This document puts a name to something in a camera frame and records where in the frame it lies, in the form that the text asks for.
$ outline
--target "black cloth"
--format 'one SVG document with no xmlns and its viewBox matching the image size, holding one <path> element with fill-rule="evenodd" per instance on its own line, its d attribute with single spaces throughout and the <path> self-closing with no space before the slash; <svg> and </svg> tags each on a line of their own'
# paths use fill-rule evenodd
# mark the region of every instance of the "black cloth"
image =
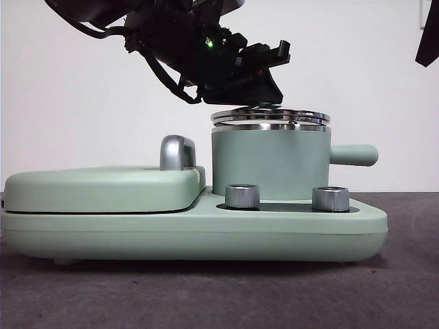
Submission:
<svg viewBox="0 0 439 329">
<path fill-rule="evenodd" d="M 431 0 L 430 13 L 420 40 L 416 61 L 427 67 L 439 57 L 439 0 Z"/>
</svg>

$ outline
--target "mint green appliance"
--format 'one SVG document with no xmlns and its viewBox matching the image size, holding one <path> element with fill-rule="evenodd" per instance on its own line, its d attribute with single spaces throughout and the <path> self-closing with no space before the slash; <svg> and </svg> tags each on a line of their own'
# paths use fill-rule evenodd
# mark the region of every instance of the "mint green appliance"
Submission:
<svg viewBox="0 0 439 329">
<path fill-rule="evenodd" d="M 328 116 L 279 107 L 213 115 L 213 188 L 195 145 L 171 135 L 160 165 L 18 173 L 1 231 L 58 264 L 114 260 L 356 261 L 385 241 L 387 215 L 328 185 L 329 164 L 372 165 L 370 145 L 331 146 Z"/>
</svg>

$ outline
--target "metal rim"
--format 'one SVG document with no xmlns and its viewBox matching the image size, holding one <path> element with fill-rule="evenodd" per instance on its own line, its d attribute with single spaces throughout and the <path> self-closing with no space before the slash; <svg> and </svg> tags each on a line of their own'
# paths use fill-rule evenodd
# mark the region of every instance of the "metal rim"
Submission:
<svg viewBox="0 0 439 329">
<path fill-rule="evenodd" d="M 308 130 L 331 131 L 331 118 L 323 113 L 288 110 L 280 105 L 247 106 L 211 115 L 213 132 L 229 130 Z"/>
<path fill-rule="evenodd" d="M 331 132 L 331 128 L 325 125 L 300 125 L 258 123 L 253 125 L 222 125 L 214 127 L 212 132 L 229 132 L 233 130 L 304 130 L 308 132 Z"/>
<path fill-rule="evenodd" d="M 216 127 L 219 127 L 233 125 L 234 121 L 287 121 L 288 123 L 327 125 L 331 118 L 319 112 L 288 110 L 279 106 L 258 106 L 217 112 L 211 115 L 211 120 Z"/>
</svg>

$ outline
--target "white wall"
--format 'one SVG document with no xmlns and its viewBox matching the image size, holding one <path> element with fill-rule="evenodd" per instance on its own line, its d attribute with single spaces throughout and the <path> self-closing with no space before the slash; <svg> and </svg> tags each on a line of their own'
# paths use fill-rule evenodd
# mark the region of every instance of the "white wall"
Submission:
<svg viewBox="0 0 439 329">
<path fill-rule="evenodd" d="M 209 117 L 228 107 L 186 105 L 120 37 L 89 38 L 43 0 L 1 11 L 2 188 L 19 171 L 158 164 L 166 134 L 192 138 L 211 168 Z M 291 64 L 272 70 L 285 107 L 330 114 L 333 143 L 379 148 L 375 167 L 332 166 L 332 184 L 439 191 L 439 62 L 414 63 L 418 11 L 418 0 L 248 0 L 222 24 L 290 41 Z"/>
</svg>

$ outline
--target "gray table surface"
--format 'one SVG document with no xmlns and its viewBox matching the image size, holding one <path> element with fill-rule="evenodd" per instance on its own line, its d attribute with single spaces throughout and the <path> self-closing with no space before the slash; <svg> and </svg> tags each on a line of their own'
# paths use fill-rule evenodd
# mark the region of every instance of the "gray table surface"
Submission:
<svg viewBox="0 0 439 329">
<path fill-rule="evenodd" d="M 358 263 L 84 261 L 1 245 L 3 328 L 439 328 L 439 193 L 356 193 L 389 216 Z"/>
</svg>

